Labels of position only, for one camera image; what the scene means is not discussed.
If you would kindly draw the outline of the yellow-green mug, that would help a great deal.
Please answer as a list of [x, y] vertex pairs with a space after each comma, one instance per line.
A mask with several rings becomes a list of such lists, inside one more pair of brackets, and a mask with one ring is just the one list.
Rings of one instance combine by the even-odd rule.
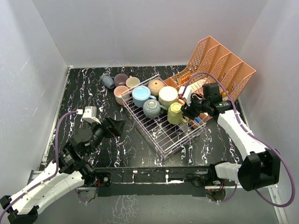
[[189, 119], [183, 116], [181, 111], [182, 105], [180, 103], [173, 103], [170, 105], [167, 114], [167, 120], [173, 125], [178, 125], [181, 122], [188, 123]]

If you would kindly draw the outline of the grey mug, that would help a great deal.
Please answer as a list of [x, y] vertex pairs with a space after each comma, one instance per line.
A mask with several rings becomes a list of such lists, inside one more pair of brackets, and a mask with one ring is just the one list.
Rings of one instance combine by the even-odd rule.
[[149, 119], [154, 119], [159, 116], [161, 113], [167, 113], [167, 108], [161, 105], [155, 99], [147, 100], [142, 107], [144, 115]]

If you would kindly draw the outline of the beige round mug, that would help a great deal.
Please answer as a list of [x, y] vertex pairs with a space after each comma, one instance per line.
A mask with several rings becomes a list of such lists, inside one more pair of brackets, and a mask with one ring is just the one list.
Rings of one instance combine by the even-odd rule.
[[151, 95], [158, 97], [160, 90], [165, 87], [165, 84], [160, 80], [152, 80], [148, 84]]

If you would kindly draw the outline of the light blue mug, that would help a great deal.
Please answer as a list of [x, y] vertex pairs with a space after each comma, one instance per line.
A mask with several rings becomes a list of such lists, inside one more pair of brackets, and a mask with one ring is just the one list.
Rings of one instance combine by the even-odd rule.
[[135, 87], [132, 91], [132, 97], [133, 102], [137, 107], [143, 107], [143, 104], [149, 99], [157, 99], [155, 96], [151, 95], [150, 89], [146, 86]]

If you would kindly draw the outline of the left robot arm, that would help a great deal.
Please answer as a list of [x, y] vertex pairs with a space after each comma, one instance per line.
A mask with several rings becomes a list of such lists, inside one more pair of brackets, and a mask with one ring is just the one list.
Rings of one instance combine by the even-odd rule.
[[95, 169], [85, 160], [103, 138], [121, 136], [124, 120], [106, 117], [89, 127], [78, 129], [58, 153], [55, 161], [32, 182], [12, 196], [3, 196], [0, 204], [11, 224], [32, 224], [44, 208], [82, 185], [96, 182]]

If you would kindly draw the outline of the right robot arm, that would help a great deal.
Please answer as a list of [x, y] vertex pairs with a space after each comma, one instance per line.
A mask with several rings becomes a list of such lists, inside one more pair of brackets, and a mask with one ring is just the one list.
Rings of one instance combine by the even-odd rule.
[[242, 164], [223, 161], [210, 165], [209, 182], [219, 185], [227, 179], [240, 183], [246, 191], [278, 183], [278, 156], [251, 137], [252, 132], [234, 111], [231, 101], [222, 99], [217, 83], [205, 84], [203, 89], [204, 95], [200, 96], [190, 87], [180, 87], [178, 96], [185, 99], [185, 104], [181, 107], [183, 115], [195, 120], [200, 113], [208, 113], [227, 132], [243, 159]]

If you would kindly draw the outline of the small grey-blue cup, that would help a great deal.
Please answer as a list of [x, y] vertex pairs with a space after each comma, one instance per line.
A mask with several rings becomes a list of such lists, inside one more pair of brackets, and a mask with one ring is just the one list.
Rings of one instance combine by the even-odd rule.
[[104, 86], [106, 86], [108, 89], [113, 89], [115, 87], [114, 78], [111, 77], [109, 74], [103, 74], [100, 77], [100, 81]]

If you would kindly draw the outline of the purple mug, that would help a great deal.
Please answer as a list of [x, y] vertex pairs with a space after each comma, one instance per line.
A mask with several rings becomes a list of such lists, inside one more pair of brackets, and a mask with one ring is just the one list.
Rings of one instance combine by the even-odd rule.
[[114, 77], [115, 86], [116, 87], [118, 87], [118, 86], [126, 86], [127, 79], [128, 79], [128, 76], [126, 74], [117, 74]]

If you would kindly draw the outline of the pink mug white inside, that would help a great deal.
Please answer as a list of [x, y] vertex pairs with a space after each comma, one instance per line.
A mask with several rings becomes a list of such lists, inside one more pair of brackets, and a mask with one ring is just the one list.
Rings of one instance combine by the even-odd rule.
[[136, 77], [129, 77], [126, 80], [126, 86], [131, 89], [140, 84], [140, 80]]

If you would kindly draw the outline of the peach desk organizer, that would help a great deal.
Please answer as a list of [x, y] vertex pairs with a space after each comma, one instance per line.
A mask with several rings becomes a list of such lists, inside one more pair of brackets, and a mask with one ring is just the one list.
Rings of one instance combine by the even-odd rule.
[[164, 82], [179, 90], [196, 72], [213, 75], [236, 101], [256, 70], [208, 36], [198, 42], [184, 70]]

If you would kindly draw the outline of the black front rail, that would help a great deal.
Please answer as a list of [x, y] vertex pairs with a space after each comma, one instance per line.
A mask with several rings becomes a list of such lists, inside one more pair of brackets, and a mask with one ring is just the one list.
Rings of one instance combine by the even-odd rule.
[[97, 197], [138, 195], [192, 195], [205, 197], [208, 190], [233, 188], [232, 181], [211, 175], [208, 166], [96, 168], [79, 192]]

